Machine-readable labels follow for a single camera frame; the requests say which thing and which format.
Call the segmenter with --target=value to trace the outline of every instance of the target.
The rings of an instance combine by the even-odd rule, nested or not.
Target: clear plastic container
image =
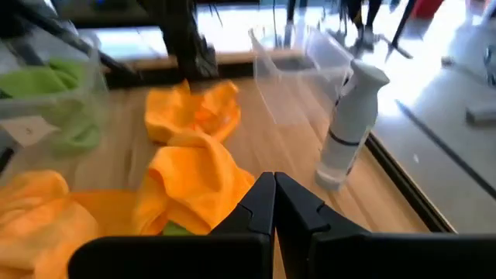
[[[249,31],[256,55],[254,77],[277,124],[329,117],[352,55],[310,26],[257,27]]]
[[[40,29],[0,42],[0,57],[9,62],[0,71],[0,153],[11,148],[14,157],[30,154],[17,164],[9,162],[0,174],[0,187],[23,171],[57,171],[99,145],[109,94],[98,41],[83,40],[93,46],[89,53]]]

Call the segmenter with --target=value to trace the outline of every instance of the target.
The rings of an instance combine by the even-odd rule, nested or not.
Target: white paper
[[[39,115],[0,120],[0,126],[22,146],[33,145],[58,130]]]

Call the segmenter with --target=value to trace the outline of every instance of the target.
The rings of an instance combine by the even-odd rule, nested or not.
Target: floor
[[[395,8],[383,5],[374,32],[390,40],[405,5],[405,0]],[[496,42],[496,37],[491,35],[491,25],[483,24],[480,10],[477,4],[467,9],[465,1],[446,0],[433,20],[410,19],[400,47],[414,57],[412,60],[397,51],[391,52],[385,40],[379,40],[373,51],[354,47],[357,33],[353,26],[348,23],[347,36],[341,36],[336,15],[322,20],[321,7],[297,11],[294,18],[297,25],[320,23],[319,27],[328,29],[350,52],[387,72],[393,82],[380,93],[374,133],[452,226],[463,233],[496,231],[496,202],[405,116],[396,102],[434,131],[490,186],[496,186],[492,167],[496,161],[496,130],[469,127],[463,117],[467,103],[493,98],[492,89],[484,85],[484,67],[478,61],[482,60],[486,45]],[[251,49],[247,33],[254,18],[258,26],[274,27],[276,33],[281,33],[286,10],[284,6],[277,6],[274,13],[272,9],[219,8],[218,17],[205,8],[199,10],[198,26],[218,52],[235,53]],[[101,49],[117,60],[167,56],[157,27],[84,29],[80,34],[95,34]],[[54,43],[47,53],[60,52],[61,47]],[[444,56],[452,57],[455,67],[443,67]]]

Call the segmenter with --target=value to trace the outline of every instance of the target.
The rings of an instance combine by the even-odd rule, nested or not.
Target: green cloth
[[[164,236],[193,236],[193,234],[187,231],[185,228],[179,226],[174,222],[168,222],[162,231]]]
[[[52,140],[57,155],[70,155],[98,145],[100,129],[94,113],[83,98],[59,98],[57,94],[70,92],[86,82],[85,65],[80,60],[56,58],[48,66],[28,66],[20,71],[0,75],[0,91],[14,99],[46,97],[52,102],[43,105],[26,105],[26,110],[39,114],[60,131]]]

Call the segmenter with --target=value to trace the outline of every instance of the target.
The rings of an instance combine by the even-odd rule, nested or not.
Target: spray bottle
[[[389,83],[383,71],[360,60],[352,60],[351,68],[353,75],[343,86],[315,172],[316,183],[326,190],[338,190],[346,180],[375,124],[377,93]]]

